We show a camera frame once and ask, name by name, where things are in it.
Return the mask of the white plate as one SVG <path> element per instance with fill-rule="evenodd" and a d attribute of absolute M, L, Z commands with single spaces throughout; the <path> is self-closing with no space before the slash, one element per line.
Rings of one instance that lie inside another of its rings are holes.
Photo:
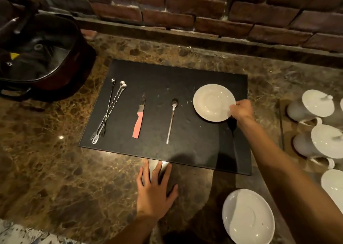
<path fill-rule="evenodd" d="M 343 172 L 327 170 L 321 177 L 321 186 L 343 214 Z"/>

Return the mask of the black rectangular placemat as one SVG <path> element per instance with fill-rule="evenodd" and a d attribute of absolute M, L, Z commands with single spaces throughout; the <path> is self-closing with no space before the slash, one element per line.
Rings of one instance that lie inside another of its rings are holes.
<path fill-rule="evenodd" d="M 100 136 L 111 93 L 116 83 L 104 137 Z M 248 97 L 246 74 L 181 68 L 114 59 L 100 90 L 79 146 L 170 163 L 251 175 L 250 146 L 236 121 L 209 122 L 193 106 L 197 89 L 218 84 L 236 100 Z M 139 138 L 132 137 L 137 111 L 146 94 Z M 172 100 L 178 99 L 166 144 Z"/>

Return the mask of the person's right forearm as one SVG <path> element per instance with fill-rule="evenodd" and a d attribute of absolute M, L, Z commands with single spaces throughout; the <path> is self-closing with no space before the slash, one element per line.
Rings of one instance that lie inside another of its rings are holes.
<path fill-rule="evenodd" d="M 343 213 L 251 117 L 238 127 L 251 146 L 265 184 L 297 244 L 343 244 Z"/>

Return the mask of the person's right hand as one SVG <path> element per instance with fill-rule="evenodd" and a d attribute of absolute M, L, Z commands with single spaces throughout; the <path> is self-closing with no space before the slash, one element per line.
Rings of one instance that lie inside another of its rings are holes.
<path fill-rule="evenodd" d="M 237 101 L 235 104 L 239 105 L 239 118 L 236 119 L 239 122 L 253 120 L 255 121 L 254 112 L 252 108 L 251 101 L 248 99 L 243 99 Z"/>

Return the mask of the small white saucer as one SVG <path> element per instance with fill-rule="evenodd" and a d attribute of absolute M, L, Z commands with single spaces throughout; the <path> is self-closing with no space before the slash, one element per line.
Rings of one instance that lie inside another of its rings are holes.
<path fill-rule="evenodd" d="M 194 94 L 193 106 L 197 114 L 209 122 L 222 122 L 231 117 L 230 106 L 236 104 L 233 93 L 224 86 L 207 84 Z"/>

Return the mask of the person's left forearm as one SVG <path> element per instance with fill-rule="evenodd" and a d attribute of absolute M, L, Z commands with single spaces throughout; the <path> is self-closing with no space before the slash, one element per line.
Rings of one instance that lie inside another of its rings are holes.
<path fill-rule="evenodd" d="M 138 212 L 136 218 L 104 244 L 144 244 L 161 217 Z"/>

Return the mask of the large white saucer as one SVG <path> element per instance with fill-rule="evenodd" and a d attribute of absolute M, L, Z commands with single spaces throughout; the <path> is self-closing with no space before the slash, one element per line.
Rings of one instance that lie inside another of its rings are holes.
<path fill-rule="evenodd" d="M 258 193 L 237 189 L 222 207 L 225 231 L 234 244 L 271 244 L 275 218 L 269 204 Z"/>

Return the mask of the pink handled knife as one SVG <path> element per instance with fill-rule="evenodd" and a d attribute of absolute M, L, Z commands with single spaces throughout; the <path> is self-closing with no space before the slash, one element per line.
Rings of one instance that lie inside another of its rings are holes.
<path fill-rule="evenodd" d="M 133 130 L 133 134 L 132 137 L 135 139 L 139 138 L 139 134 L 140 134 L 140 130 L 141 130 L 141 126 L 142 126 L 142 120 L 143 120 L 143 114 L 144 114 L 144 106 L 145 106 L 145 100 L 146 100 L 146 94 L 143 93 L 142 98 L 141 98 L 141 102 L 139 104 L 139 108 L 137 111 L 137 120 L 134 126 L 134 130 Z"/>

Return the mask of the black open container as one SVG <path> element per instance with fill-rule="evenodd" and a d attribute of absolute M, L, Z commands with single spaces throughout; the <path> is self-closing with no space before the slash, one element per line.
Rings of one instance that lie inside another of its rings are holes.
<path fill-rule="evenodd" d="M 0 98 L 21 101 L 63 90 L 93 67 L 96 51 L 75 19 L 40 7 L 0 0 Z"/>

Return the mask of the long metal spoon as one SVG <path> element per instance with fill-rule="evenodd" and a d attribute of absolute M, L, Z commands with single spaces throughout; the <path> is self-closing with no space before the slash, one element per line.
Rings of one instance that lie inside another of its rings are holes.
<path fill-rule="evenodd" d="M 166 144 L 169 144 L 169 138 L 170 138 L 170 133 L 171 133 L 171 129 L 172 129 L 172 124 L 173 124 L 173 118 L 174 118 L 174 113 L 175 113 L 175 109 L 178 106 L 178 99 L 174 98 L 172 100 L 172 114 L 171 114 L 171 119 L 170 119 L 170 124 L 169 124 L 169 129 L 168 129 L 168 135 L 167 135 L 167 139 L 166 139 Z"/>

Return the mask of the person's left hand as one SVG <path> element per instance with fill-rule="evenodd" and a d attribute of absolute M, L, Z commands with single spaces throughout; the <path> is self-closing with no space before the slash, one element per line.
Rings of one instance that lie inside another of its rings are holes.
<path fill-rule="evenodd" d="M 145 214 L 156 215 L 161 218 L 165 216 L 173 205 L 173 203 L 167 202 L 167 186 L 171 171 L 172 165 L 168 164 L 161 182 L 158 182 L 158 184 L 152 184 L 149 162 L 148 159 L 144 160 L 144 164 L 138 173 L 143 174 L 142 180 L 144 189 L 138 191 L 136 213 L 143 212 Z"/>

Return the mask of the white patterned garment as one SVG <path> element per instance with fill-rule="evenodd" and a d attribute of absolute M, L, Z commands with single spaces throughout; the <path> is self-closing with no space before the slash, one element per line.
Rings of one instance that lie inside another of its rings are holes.
<path fill-rule="evenodd" d="M 0 219 L 0 244 L 87 244 Z"/>

